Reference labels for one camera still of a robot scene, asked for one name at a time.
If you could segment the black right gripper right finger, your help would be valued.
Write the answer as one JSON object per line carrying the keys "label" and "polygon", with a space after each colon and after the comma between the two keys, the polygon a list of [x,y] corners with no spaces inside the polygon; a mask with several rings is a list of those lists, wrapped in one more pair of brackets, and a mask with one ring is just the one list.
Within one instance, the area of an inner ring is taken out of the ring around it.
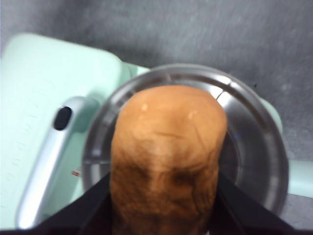
{"label": "black right gripper right finger", "polygon": [[222,173],[208,232],[211,235],[311,235],[295,229],[254,201]]}

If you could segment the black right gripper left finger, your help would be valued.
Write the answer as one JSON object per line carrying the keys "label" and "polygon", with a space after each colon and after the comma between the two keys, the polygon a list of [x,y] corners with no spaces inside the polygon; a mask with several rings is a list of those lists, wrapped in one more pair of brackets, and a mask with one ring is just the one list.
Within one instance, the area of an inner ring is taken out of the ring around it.
{"label": "black right gripper left finger", "polygon": [[2,235],[111,235],[110,174],[81,197],[31,229],[3,230]]}

